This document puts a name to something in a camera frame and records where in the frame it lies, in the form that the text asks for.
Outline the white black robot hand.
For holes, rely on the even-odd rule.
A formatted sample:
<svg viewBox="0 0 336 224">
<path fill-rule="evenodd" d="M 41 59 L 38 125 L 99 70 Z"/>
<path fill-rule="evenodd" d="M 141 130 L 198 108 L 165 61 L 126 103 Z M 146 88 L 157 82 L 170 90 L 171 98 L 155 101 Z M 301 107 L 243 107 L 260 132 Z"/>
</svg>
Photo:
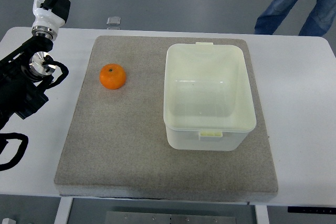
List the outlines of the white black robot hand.
<svg viewBox="0 0 336 224">
<path fill-rule="evenodd" d="M 34 0 L 32 34 L 56 40 L 59 28 L 67 22 L 70 5 L 70 0 Z"/>
</svg>

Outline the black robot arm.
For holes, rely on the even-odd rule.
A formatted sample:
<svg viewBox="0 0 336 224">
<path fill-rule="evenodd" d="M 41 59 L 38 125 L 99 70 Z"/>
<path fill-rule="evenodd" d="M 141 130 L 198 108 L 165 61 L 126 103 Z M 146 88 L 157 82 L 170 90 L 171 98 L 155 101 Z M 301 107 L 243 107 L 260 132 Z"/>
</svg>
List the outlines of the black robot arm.
<svg viewBox="0 0 336 224">
<path fill-rule="evenodd" d="M 25 119 L 47 101 L 45 91 L 59 85 L 68 68 L 49 52 L 51 39 L 32 36 L 1 60 L 1 128 L 13 114 Z"/>
</svg>

